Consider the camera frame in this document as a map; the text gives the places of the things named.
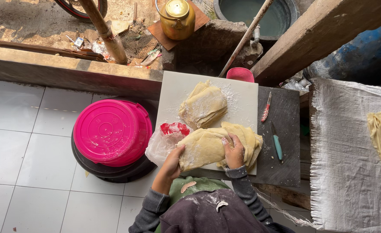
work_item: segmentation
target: kettle handle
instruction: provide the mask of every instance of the kettle handle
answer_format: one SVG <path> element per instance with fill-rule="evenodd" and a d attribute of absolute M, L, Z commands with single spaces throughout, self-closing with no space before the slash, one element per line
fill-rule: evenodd
<path fill-rule="evenodd" d="M 175 24 L 175 28 L 176 28 L 176 29 L 182 29 L 182 28 L 183 28 L 182 21 L 181 21 L 180 19 L 170 18 L 170 17 L 164 16 L 164 15 L 160 12 L 159 7 L 157 6 L 157 0 L 155 0 L 155 6 L 156 6 L 157 13 L 160 14 L 160 17 L 165 18 L 165 19 L 168 19 L 168 20 L 175 21 L 175 22 L 176 22 L 176 24 Z"/>

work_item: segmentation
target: concrete ledge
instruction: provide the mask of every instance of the concrete ledge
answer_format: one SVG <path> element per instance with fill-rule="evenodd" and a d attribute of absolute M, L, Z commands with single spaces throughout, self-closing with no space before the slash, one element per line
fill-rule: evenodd
<path fill-rule="evenodd" d="M 0 80 L 159 100 L 163 71 L 0 48 Z"/>

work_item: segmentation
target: brass kettle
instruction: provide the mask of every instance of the brass kettle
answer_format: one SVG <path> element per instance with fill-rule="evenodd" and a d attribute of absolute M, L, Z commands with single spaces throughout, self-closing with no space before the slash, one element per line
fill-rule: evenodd
<path fill-rule="evenodd" d="M 169 0 L 160 11 L 160 24 L 163 33 L 172 40 L 184 40 L 190 37 L 195 29 L 195 11 L 185 0 Z"/>

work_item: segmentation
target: gray sleeve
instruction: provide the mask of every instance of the gray sleeve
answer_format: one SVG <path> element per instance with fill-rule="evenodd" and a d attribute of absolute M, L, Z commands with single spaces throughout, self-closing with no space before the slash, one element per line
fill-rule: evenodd
<path fill-rule="evenodd" d="M 224 169 L 226 175 L 231 179 L 234 192 L 245 202 L 255 217 L 264 225 L 272 223 L 271 215 L 264 208 L 249 181 L 245 166 L 229 169 L 228 165 L 226 165 Z"/>
<path fill-rule="evenodd" d="M 168 209 L 169 200 L 169 195 L 149 189 L 129 233 L 154 232 L 160 223 L 159 217 Z"/>

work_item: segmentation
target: hand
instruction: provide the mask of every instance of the hand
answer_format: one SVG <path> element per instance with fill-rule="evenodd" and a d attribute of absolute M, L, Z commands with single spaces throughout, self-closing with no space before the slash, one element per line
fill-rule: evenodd
<path fill-rule="evenodd" d="M 152 189 L 169 195 L 170 186 L 174 179 L 179 177 L 181 168 L 179 166 L 179 155 L 185 150 L 185 145 L 171 151 L 167 156 L 162 168 L 157 173 L 152 184 Z"/>
<path fill-rule="evenodd" d="M 222 138 L 222 144 L 225 149 L 225 160 L 230 169 L 242 167 L 244 165 L 245 148 L 242 145 L 237 135 L 228 134 L 234 142 L 234 148 L 231 149 L 229 142 L 226 138 Z"/>

